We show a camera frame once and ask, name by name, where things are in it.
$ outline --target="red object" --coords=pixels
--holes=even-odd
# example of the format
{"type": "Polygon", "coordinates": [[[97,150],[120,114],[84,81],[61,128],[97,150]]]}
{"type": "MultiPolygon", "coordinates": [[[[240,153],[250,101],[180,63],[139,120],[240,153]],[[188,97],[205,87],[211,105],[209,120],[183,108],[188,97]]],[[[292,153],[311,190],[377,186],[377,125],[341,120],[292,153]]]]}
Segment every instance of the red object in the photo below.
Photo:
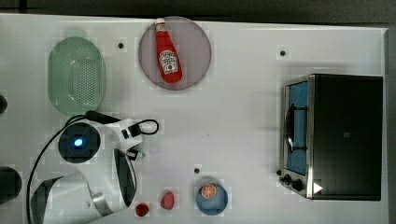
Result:
{"type": "Polygon", "coordinates": [[[164,19],[155,21],[155,30],[157,33],[158,67],[160,68],[161,76],[167,83],[179,82],[183,76],[180,59],[167,31],[164,19]]]}
{"type": "Polygon", "coordinates": [[[149,207],[145,203],[140,203],[137,205],[135,211],[139,217],[143,217],[149,212],[149,207]]]}
{"type": "Polygon", "coordinates": [[[163,199],[161,200],[161,207],[164,209],[171,210],[175,205],[175,196],[169,191],[163,195],[163,199]]]}

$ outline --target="ketchup bottle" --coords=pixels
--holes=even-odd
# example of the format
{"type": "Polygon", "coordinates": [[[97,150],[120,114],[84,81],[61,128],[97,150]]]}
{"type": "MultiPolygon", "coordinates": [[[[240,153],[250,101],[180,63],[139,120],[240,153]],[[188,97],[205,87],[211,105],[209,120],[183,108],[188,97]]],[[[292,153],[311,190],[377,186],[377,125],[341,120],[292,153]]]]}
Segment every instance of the ketchup bottle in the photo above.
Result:
{"type": "Polygon", "coordinates": [[[183,76],[180,59],[166,29],[164,19],[155,21],[155,30],[157,33],[158,67],[160,68],[161,76],[167,83],[179,82],[183,76]]]}

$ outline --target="toaster oven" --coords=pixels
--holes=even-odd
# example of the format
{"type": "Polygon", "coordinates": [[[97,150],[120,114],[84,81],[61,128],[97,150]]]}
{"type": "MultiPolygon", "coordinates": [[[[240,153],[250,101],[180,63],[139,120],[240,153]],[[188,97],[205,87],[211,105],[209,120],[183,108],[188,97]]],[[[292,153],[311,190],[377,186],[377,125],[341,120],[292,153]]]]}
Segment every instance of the toaster oven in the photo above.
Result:
{"type": "Polygon", "coordinates": [[[301,77],[285,83],[282,105],[282,186],[313,200],[381,199],[382,77],[301,77]]]}

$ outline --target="pink plate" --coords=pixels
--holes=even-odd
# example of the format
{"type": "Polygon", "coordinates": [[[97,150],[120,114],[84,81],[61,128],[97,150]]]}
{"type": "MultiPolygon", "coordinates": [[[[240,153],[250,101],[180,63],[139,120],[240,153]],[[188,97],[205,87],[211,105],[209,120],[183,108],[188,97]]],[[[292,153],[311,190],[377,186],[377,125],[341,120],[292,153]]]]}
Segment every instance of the pink plate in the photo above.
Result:
{"type": "Polygon", "coordinates": [[[166,83],[157,64],[154,23],[143,34],[139,44],[139,62],[148,79],[171,91],[187,89],[205,75],[210,65],[211,48],[205,32],[195,22],[182,17],[166,17],[169,35],[180,58],[183,77],[177,83],[166,83]]]}

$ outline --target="toaster oven door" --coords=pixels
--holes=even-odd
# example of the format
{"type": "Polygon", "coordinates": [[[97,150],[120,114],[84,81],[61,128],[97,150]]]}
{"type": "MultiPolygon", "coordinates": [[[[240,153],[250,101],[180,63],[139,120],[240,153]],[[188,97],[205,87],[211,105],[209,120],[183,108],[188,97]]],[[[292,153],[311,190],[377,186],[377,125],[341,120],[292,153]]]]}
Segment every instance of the toaster oven door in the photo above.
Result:
{"type": "Polygon", "coordinates": [[[284,166],[299,175],[306,174],[308,82],[286,87],[284,166]]]}

